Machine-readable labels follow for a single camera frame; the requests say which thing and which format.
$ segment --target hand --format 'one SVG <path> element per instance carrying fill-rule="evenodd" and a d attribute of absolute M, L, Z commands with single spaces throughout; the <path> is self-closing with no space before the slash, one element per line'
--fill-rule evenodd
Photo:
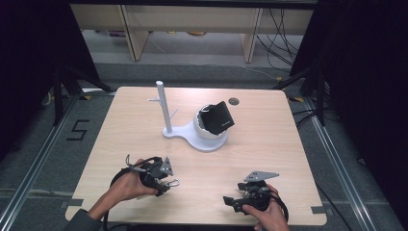
<path fill-rule="evenodd" d="M 130 200 L 141 195 L 154 195 L 158 191 L 143 185 L 136 172 L 127 172 L 117 179 L 99 200 L 89 210 L 88 215 L 94 219 L 101 219 L 116 204 L 123 200 Z"/>
<path fill-rule="evenodd" d="M 268 185 L 268 188 L 272 191 L 273 195 L 279 196 L 278 190 L 273 186 Z M 254 230 L 260 230 L 262 227 L 267 229 L 267 231 L 289 230 L 282 209 L 274 199 L 270 200 L 269 206 L 264 212 L 250 205 L 243 205 L 242 209 L 258 220 L 258 223 L 254 226 Z"/>

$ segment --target wooden table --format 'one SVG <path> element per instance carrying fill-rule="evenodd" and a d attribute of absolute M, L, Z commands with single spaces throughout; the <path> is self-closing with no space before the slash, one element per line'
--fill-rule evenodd
<path fill-rule="evenodd" d="M 179 187 L 160 197 L 148 196 L 119 203 L 110 211 L 110 221 L 172 224 L 253 225 L 256 220 L 235 213 L 223 196 L 242 198 L 237 184 L 252 170 L 272 171 L 280 176 L 267 180 L 279 190 L 290 213 L 291 225 L 323 225 L 325 214 L 312 172 L 293 122 L 284 92 L 280 90 L 226 90 L 165 88 L 171 123 L 183 126 L 204 105 L 227 102 L 235 125 L 221 149 L 204 153 L 185 140 L 166 139 L 161 106 L 148 99 L 156 88 L 120 88 L 105 118 L 99 136 L 73 198 L 84 199 L 88 210 L 110 185 L 112 178 L 130 161 L 168 156 Z M 228 104 L 238 98 L 237 106 Z M 71 219 L 79 206 L 69 206 Z"/>

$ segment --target white base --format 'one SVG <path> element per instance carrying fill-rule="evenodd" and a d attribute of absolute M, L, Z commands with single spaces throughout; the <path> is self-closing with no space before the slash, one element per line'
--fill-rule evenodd
<path fill-rule="evenodd" d="M 228 139 L 228 134 L 225 132 L 219 139 L 207 140 L 198 136 L 195 131 L 193 122 L 183 127 L 171 126 L 172 133 L 168 133 L 167 129 L 163 129 L 163 135 L 168 139 L 181 138 L 186 140 L 194 149 L 203 152 L 212 152 L 221 148 Z"/>

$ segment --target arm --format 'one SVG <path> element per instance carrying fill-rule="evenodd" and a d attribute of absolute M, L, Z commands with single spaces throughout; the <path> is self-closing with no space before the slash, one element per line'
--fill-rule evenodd
<path fill-rule="evenodd" d="M 120 201 L 157 193 L 156 189 L 147 188 L 141 183 L 138 173 L 128 172 L 117 179 L 88 212 L 78 211 L 64 231 L 99 230 L 102 225 L 100 219 Z"/>
<path fill-rule="evenodd" d="M 279 196 L 278 191 L 274 187 L 271 185 L 268 185 L 268 187 L 275 196 Z M 270 200 L 269 207 L 264 212 L 250 205 L 243 205 L 242 209 L 259 221 L 254 226 L 254 230 L 260 230 L 264 227 L 267 231 L 289 231 L 289 226 L 282 213 L 282 209 L 274 199 Z"/>

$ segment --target white pole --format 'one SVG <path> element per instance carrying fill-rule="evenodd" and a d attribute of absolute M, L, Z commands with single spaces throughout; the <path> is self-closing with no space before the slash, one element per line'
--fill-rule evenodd
<path fill-rule="evenodd" d="M 160 105 L 162 106 L 163 116 L 165 116 L 166 129 L 168 133 L 172 133 L 170 115 L 168 114 L 167 100 L 165 94 L 165 86 L 162 81 L 156 81 L 157 90 L 159 92 Z"/>

